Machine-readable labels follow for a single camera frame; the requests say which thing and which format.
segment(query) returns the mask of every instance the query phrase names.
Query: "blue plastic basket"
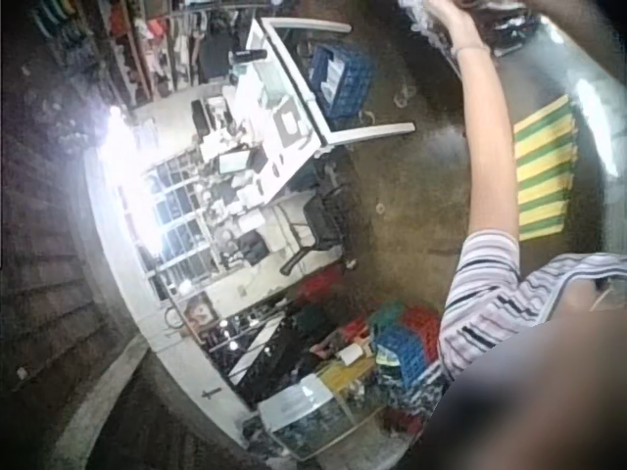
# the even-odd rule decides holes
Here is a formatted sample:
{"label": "blue plastic basket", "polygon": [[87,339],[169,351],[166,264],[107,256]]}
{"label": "blue plastic basket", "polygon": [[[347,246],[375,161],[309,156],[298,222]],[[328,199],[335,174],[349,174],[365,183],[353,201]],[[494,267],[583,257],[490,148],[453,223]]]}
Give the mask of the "blue plastic basket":
{"label": "blue plastic basket", "polygon": [[[335,58],[344,62],[337,92],[332,103],[322,95],[320,85],[326,80],[328,63]],[[368,94],[374,64],[363,52],[340,44],[318,44],[310,67],[310,86],[322,112],[328,119],[351,118],[363,107]]]}
{"label": "blue plastic basket", "polygon": [[403,325],[389,326],[378,338],[377,345],[394,353],[401,363],[403,385],[410,387],[426,370],[427,363],[419,338]]}

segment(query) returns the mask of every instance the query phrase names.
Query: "striped rug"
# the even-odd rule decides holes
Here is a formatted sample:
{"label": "striped rug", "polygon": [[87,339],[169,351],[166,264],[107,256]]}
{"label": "striped rug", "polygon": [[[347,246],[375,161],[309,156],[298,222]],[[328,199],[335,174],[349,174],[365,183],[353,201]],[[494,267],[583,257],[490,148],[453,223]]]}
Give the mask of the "striped rug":
{"label": "striped rug", "polygon": [[566,95],[514,127],[521,241],[563,230],[577,161],[576,136]]}

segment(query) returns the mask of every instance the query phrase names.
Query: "concrete floor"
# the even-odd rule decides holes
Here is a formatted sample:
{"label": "concrete floor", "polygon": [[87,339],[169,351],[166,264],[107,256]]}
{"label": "concrete floor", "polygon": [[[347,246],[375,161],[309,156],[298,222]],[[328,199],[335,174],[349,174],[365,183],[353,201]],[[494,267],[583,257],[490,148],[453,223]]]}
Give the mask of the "concrete floor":
{"label": "concrete floor", "polygon": [[[367,50],[378,66],[365,108],[374,112],[377,123],[412,120],[416,125],[416,132],[404,137],[357,144],[340,163],[355,202],[346,250],[359,266],[346,274],[337,304],[343,311],[333,316],[346,319],[385,301],[422,304],[441,313],[468,222],[461,83],[440,53],[410,32],[394,1],[335,0],[322,6],[308,0],[300,16],[352,24],[347,40]],[[555,67],[555,57],[564,66],[588,72],[589,66],[560,48],[541,31],[523,49],[499,60],[512,122],[563,93],[572,94],[572,77],[566,79],[564,68]],[[417,94],[398,109],[393,100],[403,83],[416,86]],[[578,123],[580,161],[566,228],[521,244],[523,275],[559,254],[602,246],[604,175],[592,134],[584,119],[579,117]],[[377,205],[384,207],[382,213]],[[349,457],[338,456],[343,452],[331,449],[331,455],[326,452],[318,461],[333,461],[333,468],[390,468],[385,459],[350,465]]]}

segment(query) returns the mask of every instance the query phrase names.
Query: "black chair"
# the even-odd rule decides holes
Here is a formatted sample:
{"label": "black chair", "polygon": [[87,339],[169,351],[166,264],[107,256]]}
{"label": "black chair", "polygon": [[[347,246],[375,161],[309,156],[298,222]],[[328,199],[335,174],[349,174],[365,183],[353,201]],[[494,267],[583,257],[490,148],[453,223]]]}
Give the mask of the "black chair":
{"label": "black chair", "polygon": [[[303,207],[307,224],[292,223],[285,210],[279,206],[288,221],[292,235],[299,245],[299,251],[288,259],[279,269],[281,274],[289,276],[294,267],[301,262],[309,252],[325,252],[342,243],[342,228],[338,217],[339,209],[336,204],[336,197],[341,191],[342,187],[333,190],[326,196],[313,196]],[[301,244],[300,234],[296,230],[296,227],[299,225],[308,226],[311,230],[314,239],[312,245],[307,247]]]}

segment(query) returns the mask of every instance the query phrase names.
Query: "white desk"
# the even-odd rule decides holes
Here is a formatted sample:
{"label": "white desk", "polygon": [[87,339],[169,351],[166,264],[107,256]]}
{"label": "white desk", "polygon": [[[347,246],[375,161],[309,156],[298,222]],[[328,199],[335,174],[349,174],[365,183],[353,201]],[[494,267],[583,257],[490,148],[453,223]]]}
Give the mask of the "white desk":
{"label": "white desk", "polygon": [[[287,47],[276,32],[277,28],[309,28],[335,32],[350,32],[348,24],[292,18],[253,20],[246,42],[247,49],[265,49],[266,59],[246,66],[235,93],[225,90],[233,117],[246,122],[254,140],[262,142],[267,164],[256,176],[256,185],[267,204],[311,158],[331,151],[335,146],[363,140],[388,137],[415,131],[413,123],[374,125],[333,131],[315,100],[306,79],[301,74]],[[271,95],[270,105],[263,107],[259,98]],[[299,138],[287,144],[281,140],[274,121],[278,108],[290,108],[298,123]]]}

